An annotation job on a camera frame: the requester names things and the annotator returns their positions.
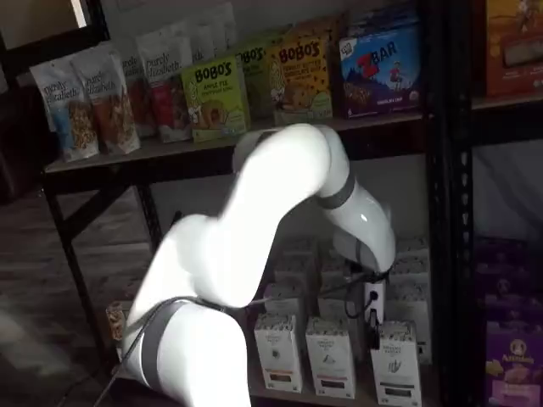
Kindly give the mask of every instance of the robotic arm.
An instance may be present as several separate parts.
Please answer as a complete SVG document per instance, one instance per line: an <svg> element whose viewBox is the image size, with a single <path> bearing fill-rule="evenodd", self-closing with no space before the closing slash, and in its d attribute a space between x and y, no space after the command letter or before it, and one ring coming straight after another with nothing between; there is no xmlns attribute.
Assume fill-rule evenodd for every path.
<svg viewBox="0 0 543 407"><path fill-rule="evenodd" d="M222 213L190 215L166 234L128 317L124 353L148 313L169 298L202 298L230 308L248 305L279 221L312 195L344 231L334 237L341 254L358 261L369 258L377 273L392 265L395 239L389 219L356 182L332 129L292 125L266 140L244 140L241 145L249 148L237 150L243 166ZM350 243L354 253L345 249ZM383 287L378 282L366 288L378 293L367 319L372 315L383 320ZM224 398L229 405L250 406L246 359L244 334L234 319L179 302L156 315L126 363L140 382L188 406L211 407Z"/></svg>

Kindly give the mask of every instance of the white tea box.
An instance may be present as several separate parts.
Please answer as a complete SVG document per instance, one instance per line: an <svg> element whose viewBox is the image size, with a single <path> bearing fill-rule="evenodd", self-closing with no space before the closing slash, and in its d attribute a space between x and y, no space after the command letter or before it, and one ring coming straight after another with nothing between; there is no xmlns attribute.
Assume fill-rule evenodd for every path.
<svg viewBox="0 0 543 407"><path fill-rule="evenodd" d="M311 317L305 339L316 394L354 399L355 366L344 321Z"/></svg>
<svg viewBox="0 0 543 407"><path fill-rule="evenodd" d="M350 278L350 267L342 257L324 255L321 265L322 284L338 279Z"/></svg>
<svg viewBox="0 0 543 407"><path fill-rule="evenodd" d="M336 279L324 282L321 292L345 284L345 279ZM325 320L343 319L349 330L350 346L356 361L364 359L364 313L362 285L358 284L347 294L346 289L340 289L328 294L320 294L318 298L319 314ZM357 314L358 318L349 318L345 313L345 307L350 316Z"/></svg>
<svg viewBox="0 0 543 407"><path fill-rule="evenodd" d="M372 349L378 403L422 407L414 324L385 321L379 327L379 336L380 349Z"/></svg>
<svg viewBox="0 0 543 407"><path fill-rule="evenodd" d="M428 312L428 284L390 284L384 305L387 319L413 321L417 329L417 352L423 365L432 363L432 335Z"/></svg>
<svg viewBox="0 0 543 407"><path fill-rule="evenodd" d="M424 257L410 257L397 259L389 273L391 284L402 282L421 282L428 284L428 259Z"/></svg>
<svg viewBox="0 0 543 407"><path fill-rule="evenodd" d="M305 254L283 254L273 269L276 282L297 282L303 293L316 290L316 273L313 259Z"/></svg>
<svg viewBox="0 0 543 407"><path fill-rule="evenodd" d="M398 239L396 252L396 259L409 259L413 257L428 259L428 240L426 237Z"/></svg>
<svg viewBox="0 0 543 407"><path fill-rule="evenodd" d="M266 388L301 393L302 373L294 315L260 314L255 339Z"/></svg>
<svg viewBox="0 0 543 407"><path fill-rule="evenodd" d="M288 238L283 242L282 253L309 256L315 262L315 270L318 270L321 262L319 243L314 237L299 236Z"/></svg>
<svg viewBox="0 0 543 407"><path fill-rule="evenodd" d="M307 314L301 288L288 282L272 282L264 290L266 301L264 306L270 314L296 315L296 338L302 353L305 353L305 323Z"/></svg>

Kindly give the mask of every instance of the wall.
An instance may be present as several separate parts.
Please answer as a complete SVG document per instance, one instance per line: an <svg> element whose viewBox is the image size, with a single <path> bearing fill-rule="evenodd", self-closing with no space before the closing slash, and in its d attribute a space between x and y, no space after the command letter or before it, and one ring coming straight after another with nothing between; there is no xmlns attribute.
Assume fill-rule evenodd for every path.
<svg viewBox="0 0 543 407"><path fill-rule="evenodd" d="M0 30L7 49L77 27L70 0L2 0Z"/></svg>

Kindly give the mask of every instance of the black metal shelving unit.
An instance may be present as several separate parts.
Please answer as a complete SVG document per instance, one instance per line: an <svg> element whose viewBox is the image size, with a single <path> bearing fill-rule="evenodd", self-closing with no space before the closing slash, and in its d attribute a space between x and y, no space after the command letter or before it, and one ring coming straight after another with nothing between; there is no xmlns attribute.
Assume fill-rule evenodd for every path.
<svg viewBox="0 0 543 407"><path fill-rule="evenodd" d="M101 8L92 5L91 33L80 33L85 41L70 43L66 49L87 47L108 36ZM404 113L361 120L332 120L350 159L376 159L425 153L428 182L428 216L432 265L434 364L439 376L440 401L444 406L467 405L464 392L462 346L468 338L458 330L468 303L462 290L468 287L473 250L473 209L471 181L470 126L473 117L469 97L469 7L467 0L421 0L422 56L425 92L420 114ZM5 48L0 54L7 55ZM55 58L60 55L49 55ZM24 69L17 57L9 68L10 77ZM481 109L491 114L493 109ZM175 143L160 146L144 143L143 148L122 157L98 157L78 164L53 163L42 174L43 189L74 278L81 304L94 336L99 356L109 360L98 328L92 299L77 262L72 241L102 214L128 187L135 186L142 202L153 248L162 238L150 185L203 176L229 174L236 139L199 145ZM64 218L57 196L97 191L73 215Z"/></svg>

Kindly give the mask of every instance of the wooden floor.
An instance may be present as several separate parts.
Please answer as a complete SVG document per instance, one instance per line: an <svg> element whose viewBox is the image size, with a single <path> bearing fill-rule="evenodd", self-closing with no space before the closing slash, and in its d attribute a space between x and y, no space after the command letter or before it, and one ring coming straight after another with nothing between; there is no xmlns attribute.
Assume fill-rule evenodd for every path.
<svg viewBox="0 0 543 407"><path fill-rule="evenodd" d="M62 197L64 216L87 197ZM130 298L151 259L133 191L74 244L100 315L109 302ZM73 381L97 367L92 337L45 198L34 192L0 207L0 405L55 405ZM67 405L92 400L100 386L89 382Z"/></svg>

